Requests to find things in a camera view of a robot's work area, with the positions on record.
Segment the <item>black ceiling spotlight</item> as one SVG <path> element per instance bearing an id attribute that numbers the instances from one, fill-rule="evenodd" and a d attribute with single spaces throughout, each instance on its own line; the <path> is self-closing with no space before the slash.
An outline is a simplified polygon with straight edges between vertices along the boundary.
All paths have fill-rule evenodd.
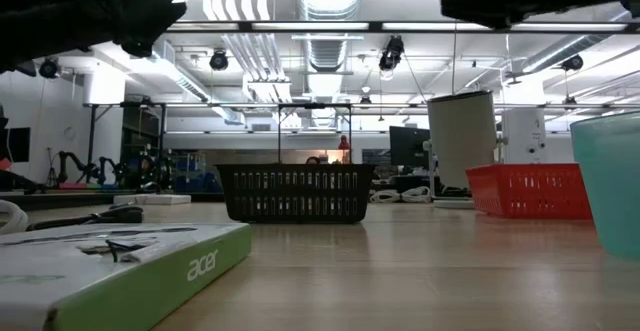
<path id="1" fill-rule="evenodd" d="M 60 75 L 60 65 L 55 58 L 46 58 L 39 67 L 39 74 L 46 79 L 56 79 Z"/>
<path id="2" fill-rule="evenodd" d="M 229 61 L 225 49 L 215 49 L 209 60 L 209 66 L 213 71 L 224 71 L 228 68 Z"/>
<path id="3" fill-rule="evenodd" d="M 404 42 L 400 35 L 391 35 L 388 43 L 382 51 L 379 60 L 379 69 L 381 71 L 393 71 L 401 62 L 404 54 Z"/>
<path id="4" fill-rule="evenodd" d="M 568 71 L 579 71 L 583 66 L 584 66 L 584 60 L 579 54 L 576 54 L 576 55 L 572 56 L 571 58 L 568 58 L 568 59 L 564 60 L 560 64 L 560 67 L 565 72 L 568 72 Z"/>

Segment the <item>black slotted plastic basket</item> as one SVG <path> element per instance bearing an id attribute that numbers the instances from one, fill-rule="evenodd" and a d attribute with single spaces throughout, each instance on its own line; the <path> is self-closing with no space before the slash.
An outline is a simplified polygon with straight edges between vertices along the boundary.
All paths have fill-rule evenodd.
<path id="1" fill-rule="evenodd" d="M 245 223 L 361 222 L 369 164 L 226 164 L 218 171 L 230 219 Z"/>

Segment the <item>white pillar device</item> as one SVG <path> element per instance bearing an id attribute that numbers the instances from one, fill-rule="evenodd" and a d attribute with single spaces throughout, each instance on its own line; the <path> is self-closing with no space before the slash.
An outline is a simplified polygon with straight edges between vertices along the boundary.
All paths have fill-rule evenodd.
<path id="1" fill-rule="evenodd" d="M 514 108 L 502 114 L 504 162 L 540 164 L 546 161 L 546 130 L 542 109 Z"/>

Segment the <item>teal translucent plastic bin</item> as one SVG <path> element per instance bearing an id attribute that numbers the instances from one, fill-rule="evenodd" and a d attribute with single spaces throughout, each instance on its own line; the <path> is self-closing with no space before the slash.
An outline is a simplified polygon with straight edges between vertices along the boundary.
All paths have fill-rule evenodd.
<path id="1" fill-rule="evenodd" d="M 600 244 L 640 260 L 640 111 L 582 120 L 570 129 Z"/>

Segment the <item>black metal stand frame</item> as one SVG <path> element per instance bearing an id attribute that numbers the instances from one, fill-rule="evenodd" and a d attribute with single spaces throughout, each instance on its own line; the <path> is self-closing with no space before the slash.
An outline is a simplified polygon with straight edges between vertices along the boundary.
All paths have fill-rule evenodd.
<path id="1" fill-rule="evenodd" d="M 340 116 L 348 124 L 348 143 L 349 143 L 349 162 L 353 162 L 353 147 L 352 147 L 352 121 L 353 121 L 353 105 L 351 103 L 278 103 L 277 104 L 277 162 L 283 163 L 282 160 L 282 122 L 289 117 L 287 114 L 282 117 L 282 111 L 289 109 L 294 113 L 297 109 L 303 108 L 305 110 L 324 110 L 333 109 L 338 116 Z"/>

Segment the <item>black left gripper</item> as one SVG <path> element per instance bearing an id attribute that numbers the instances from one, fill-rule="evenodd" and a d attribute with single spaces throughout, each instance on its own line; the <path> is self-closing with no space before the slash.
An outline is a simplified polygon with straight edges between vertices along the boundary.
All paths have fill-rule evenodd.
<path id="1" fill-rule="evenodd" d="M 129 55 L 150 57 L 147 36 L 160 36 L 186 13 L 181 0 L 120 2 L 128 35 L 118 36 L 118 0 L 0 0 L 0 71 L 116 40 Z"/>

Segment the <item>long light bar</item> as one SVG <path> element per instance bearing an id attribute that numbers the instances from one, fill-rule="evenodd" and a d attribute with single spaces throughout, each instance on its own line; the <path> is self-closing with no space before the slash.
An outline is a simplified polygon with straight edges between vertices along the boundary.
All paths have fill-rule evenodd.
<path id="1" fill-rule="evenodd" d="M 529 22 L 506 29 L 464 22 L 397 21 L 194 21 L 176 22 L 167 34 L 212 33 L 397 33 L 397 34 L 640 34 L 640 22 Z"/>

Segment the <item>red slotted plastic basket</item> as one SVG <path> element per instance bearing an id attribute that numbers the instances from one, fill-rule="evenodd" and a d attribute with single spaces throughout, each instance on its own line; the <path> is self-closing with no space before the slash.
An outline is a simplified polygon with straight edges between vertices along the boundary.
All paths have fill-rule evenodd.
<path id="1" fill-rule="evenodd" d="M 493 164 L 466 171 L 475 208 L 508 219 L 591 220 L 576 163 Z"/>

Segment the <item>black wall screen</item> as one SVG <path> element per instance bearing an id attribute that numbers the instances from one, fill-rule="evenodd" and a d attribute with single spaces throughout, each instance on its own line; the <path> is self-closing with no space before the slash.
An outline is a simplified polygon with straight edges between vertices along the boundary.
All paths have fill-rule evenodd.
<path id="1" fill-rule="evenodd" d="M 13 163 L 28 162 L 30 158 L 31 129 L 11 128 L 0 130 L 0 160 Z"/>

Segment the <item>black computer monitor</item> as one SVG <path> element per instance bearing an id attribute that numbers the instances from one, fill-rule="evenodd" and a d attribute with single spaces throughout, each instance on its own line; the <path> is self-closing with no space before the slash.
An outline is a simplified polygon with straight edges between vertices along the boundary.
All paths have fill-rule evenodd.
<path id="1" fill-rule="evenodd" d="M 431 139 L 428 129 L 389 127 L 390 157 L 394 166 L 426 167 L 428 152 L 423 143 Z"/>

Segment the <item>white green acer box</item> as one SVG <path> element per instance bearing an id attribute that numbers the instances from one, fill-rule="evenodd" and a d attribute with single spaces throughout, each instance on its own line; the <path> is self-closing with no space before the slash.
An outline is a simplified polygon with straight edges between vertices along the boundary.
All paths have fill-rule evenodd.
<path id="1" fill-rule="evenodd" d="M 147 331 L 250 251 L 242 223 L 92 224 L 0 236 L 0 331 Z"/>

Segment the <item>small flat white box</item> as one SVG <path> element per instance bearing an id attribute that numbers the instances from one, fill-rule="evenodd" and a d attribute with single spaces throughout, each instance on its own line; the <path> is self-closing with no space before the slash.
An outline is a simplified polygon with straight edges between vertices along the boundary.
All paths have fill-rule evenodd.
<path id="1" fill-rule="evenodd" d="M 190 195 L 174 194 L 133 194 L 117 195 L 113 198 L 114 204 L 135 204 L 135 205 L 178 205 L 190 204 Z"/>

